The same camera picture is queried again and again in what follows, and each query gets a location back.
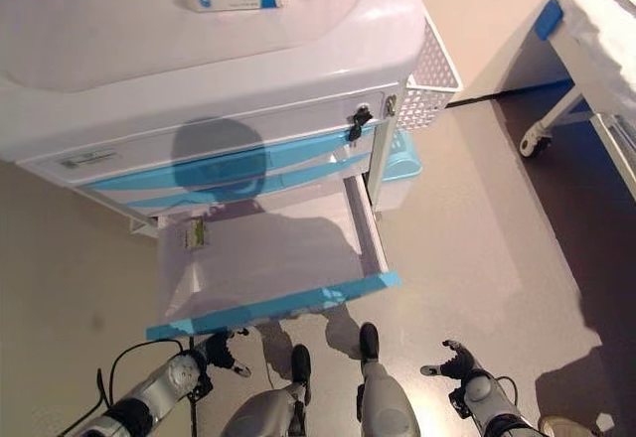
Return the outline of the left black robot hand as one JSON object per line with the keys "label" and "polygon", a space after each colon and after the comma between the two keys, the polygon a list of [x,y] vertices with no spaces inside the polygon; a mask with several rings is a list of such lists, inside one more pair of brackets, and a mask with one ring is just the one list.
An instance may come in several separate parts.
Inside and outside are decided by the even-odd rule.
{"label": "left black robot hand", "polygon": [[207,365],[228,369],[241,377],[248,378],[251,377],[251,370],[234,357],[229,347],[229,341],[236,335],[246,336],[247,334],[246,329],[238,332],[217,332],[197,343],[195,350],[204,356]]}

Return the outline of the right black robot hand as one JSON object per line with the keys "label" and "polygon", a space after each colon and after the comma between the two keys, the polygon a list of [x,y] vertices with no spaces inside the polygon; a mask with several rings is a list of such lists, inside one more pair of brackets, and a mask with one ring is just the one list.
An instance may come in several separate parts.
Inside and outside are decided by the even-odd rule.
{"label": "right black robot hand", "polygon": [[443,364],[428,364],[420,368],[424,376],[445,376],[461,380],[475,367],[475,358],[460,342],[444,340],[442,345],[454,352],[454,357]]}

